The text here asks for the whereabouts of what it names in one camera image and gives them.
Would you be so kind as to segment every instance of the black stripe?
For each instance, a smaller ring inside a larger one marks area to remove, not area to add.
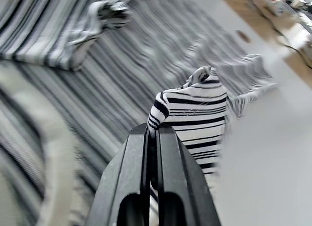
[[[150,195],[152,196],[152,198],[158,203],[158,197],[157,195],[150,189]]]
[[[196,138],[196,139],[183,140],[182,142],[198,141],[198,140],[203,140],[203,139],[215,138],[215,137],[219,137],[219,136],[220,135],[216,135],[216,136],[212,136],[212,137],[201,137],[201,138]]]
[[[160,124],[160,121],[159,121],[159,119],[157,119],[154,115],[152,115],[152,114],[150,114],[150,116],[154,119],[154,120],[156,120],[156,122],[158,123],[158,124]]]
[[[195,121],[174,121],[174,122],[166,122],[166,124],[170,126],[191,126],[191,125],[200,125],[200,124],[208,124],[208,123],[216,123],[219,121],[223,121],[224,116],[209,119],[209,120],[195,120]]]
[[[204,142],[204,143],[198,143],[198,144],[189,144],[186,145],[185,147],[187,149],[195,149],[195,148],[202,148],[202,147],[207,147],[207,146],[212,146],[218,144],[218,141],[213,141],[213,142]]]
[[[61,30],[58,32],[58,37],[56,38],[56,40],[54,41],[52,47],[49,49],[48,53],[44,56],[44,59],[43,59],[43,63],[45,65],[49,65],[48,62],[49,62],[49,55],[53,52],[53,50],[55,49],[55,46],[57,45],[65,27],[66,27],[66,24],[68,23],[68,20],[72,17],[72,13],[74,12],[74,10],[76,10],[76,7],[77,7],[77,4],[79,3],[80,0],[76,0],[75,1],[75,4],[73,5],[73,8],[71,9],[71,11],[69,12],[67,18],[66,18],[66,22],[65,22],[65,25],[63,25],[63,27],[61,28]]]
[[[156,123],[152,120],[151,118],[151,114],[148,116],[148,121],[150,121],[151,123],[153,123],[155,126],[159,126],[159,123]]]
[[[201,83],[203,83],[203,84],[208,84],[208,83],[220,83],[220,81],[208,80],[208,81],[202,81]]]
[[[200,164],[201,169],[215,167],[215,163]]]
[[[218,155],[205,155],[205,156],[194,157],[194,159],[198,160],[198,159],[206,159],[206,158],[214,158],[214,157],[219,157],[219,156]]]
[[[20,5],[22,4],[24,0],[19,0],[19,2],[17,3],[15,9],[13,10],[13,12],[11,13],[10,17],[7,19],[7,21],[4,23],[4,25],[0,28],[0,35],[1,33],[4,31],[4,29],[10,24],[10,22],[13,20],[16,12],[18,11],[18,9],[20,8]]]
[[[167,118],[169,116],[169,110],[167,107],[165,107],[165,105],[163,105],[162,103],[160,103],[159,101],[155,100],[154,102],[154,106],[161,112],[164,114],[165,118]]]
[[[217,153],[219,152],[219,150],[214,149],[214,150],[209,150],[209,151],[203,151],[203,152],[198,152],[198,153],[192,153],[193,156],[195,155],[200,155],[200,154],[204,154],[204,153]]]
[[[208,102],[201,102],[201,101],[193,101],[193,100],[187,100],[187,99],[179,99],[179,98],[167,98],[168,102],[170,103],[180,103],[180,104],[195,104],[195,105],[214,105],[219,103],[226,102],[226,98],[217,100],[217,101],[208,101]]]
[[[31,30],[29,31],[28,35],[25,37],[25,39],[23,40],[23,42],[20,44],[20,46],[14,51],[13,53],[13,60],[16,61],[16,53],[23,48],[23,46],[28,42],[29,37],[32,35],[33,30],[35,30],[36,26],[40,23],[41,18],[43,17],[43,15],[45,14],[45,11],[47,9],[47,7],[49,6],[51,0],[48,0],[46,5],[44,6],[43,10],[41,11],[41,14],[39,15],[39,17],[37,18],[34,26],[31,28]]]
[[[204,172],[203,174],[208,175],[208,174],[214,174],[214,173],[215,173],[215,171],[209,171],[209,172]]]
[[[147,122],[149,126],[151,126],[153,129],[157,130],[158,127],[154,126],[153,124],[150,123],[150,121]]]
[[[221,111],[217,111],[217,112],[210,112],[210,113],[194,113],[194,112],[190,112],[190,113],[178,113],[178,114],[170,114],[170,116],[177,116],[177,117],[183,117],[183,116],[201,116],[201,115],[215,115],[218,113],[222,113],[225,112],[226,110],[221,110]]]
[[[203,96],[196,96],[196,95],[191,95],[189,93],[181,93],[181,92],[168,92],[168,93],[174,93],[174,94],[180,94],[180,95],[185,95],[185,96],[189,96],[189,97],[192,97],[192,98],[219,98],[219,97],[222,97],[224,95],[226,95],[227,93],[222,93],[218,96],[213,96],[213,97],[203,97]]]
[[[10,37],[5,41],[5,43],[1,46],[1,51],[5,52],[6,48],[10,48],[11,42],[15,41],[16,37],[20,34],[20,32],[23,31],[25,28],[25,23],[28,23],[28,20],[31,18],[33,11],[36,8],[36,5],[39,3],[40,0],[32,0],[30,5],[28,6],[28,9],[26,11],[26,14],[23,16],[21,20],[19,20],[19,24],[16,27],[16,29],[13,31],[13,33],[10,35]]]
[[[97,190],[92,186],[92,184],[89,183],[89,181],[84,176],[79,175],[79,177],[84,182],[84,184],[92,191],[92,193],[95,194]]]
[[[40,197],[41,200],[43,200],[44,194],[43,192],[40,190],[40,188],[36,185],[36,183],[34,182],[34,180],[28,175],[28,173],[24,170],[24,168],[22,167],[21,163],[14,157],[14,155],[12,155],[2,144],[2,142],[0,142],[0,149],[6,154],[6,156],[11,160],[11,162],[13,162],[16,167],[20,170],[20,172],[23,174],[23,176],[26,178],[26,180],[29,182],[29,184],[33,187],[33,189],[35,190],[35,192],[38,194],[38,196]]]
[[[171,111],[181,111],[181,112],[188,112],[188,111],[216,111],[216,110],[221,110],[221,109],[226,109],[226,106],[222,106],[222,107],[219,107],[219,108],[215,108],[215,109],[170,109],[170,112]]]
[[[193,130],[201,130],[201,129],[206,129],[206,128],[219,127],[219,126],[222,126],[222,125],[223,125],[223,124],[218,124],[218,125],[209,126],[209,127],[175,129],[175,131],[176,131],[176,132],[179,132],[179,131],[193,131]]]

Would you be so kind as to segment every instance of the wooden floor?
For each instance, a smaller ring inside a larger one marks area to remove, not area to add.
[[[285,41],[279,37],[262,18],[248,0],[224,0],[240,17],[251,27],[263,40],[268,43],[284,61],[296,72],[301,79],[312,88],[312,70],[305,66],[299,55],[281,43]],[[301,49],[306,43],[310,34],[297,23],[297,17],[289,13],[277,17],[265,8],[263,0],[253,0],[257,6],[269,17],[276,27],[283,32],[290,40],[293,47]]]

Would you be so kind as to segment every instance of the black and white striped fabric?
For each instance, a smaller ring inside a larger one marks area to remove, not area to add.
[[[0,57],[78,70],[104,29],[129,20],[121,0],[0,0]]]
[[[71,202],[67,225],[84,224],[103,170],[129,131],[146,122],[158,92],[180,87],[196,69],[210,65],[226,88],[229,108],[239,115],[247,102],[274,85],[261,56],[246,54],[192,0],[129,0],[127,5],[131,21],[121,29],[106,29],[89,48],[81,71],[0,61],[0,72],[17,72],[45,96],[77,141],[73,149],[78,185],[72,188],[78,203]],[[0,92],[1,125],[11,127],[1,130],[0,158],[7,161],[0,167],[2,173],[20,178],[10,184],[22,225],[33,226],[41,204],[49,202],[47,140],[25,115],[27,108],[17,107],[17,100],[2,86]]]
[[[201,67],[180,88],[156,95],[148,117],[152,135],[165,122],[202,168],[211,190],[215,186],[219,142],[225,131],[227,92],[215,69]]]

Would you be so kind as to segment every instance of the fabric fold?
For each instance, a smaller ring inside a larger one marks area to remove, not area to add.
[[[105,29],[130,20],[122,0],[0,0],[0,57],[79,70]]]

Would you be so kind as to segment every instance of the small object on floor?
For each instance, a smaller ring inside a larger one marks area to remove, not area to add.
[[[237,30],[236,33],[239,35],[239,37],[242,38],[242,40],[244,42],[246,42],[246,43],[250,43],[251,42],[250,38],[245,33],[243,33],[242,31]]]

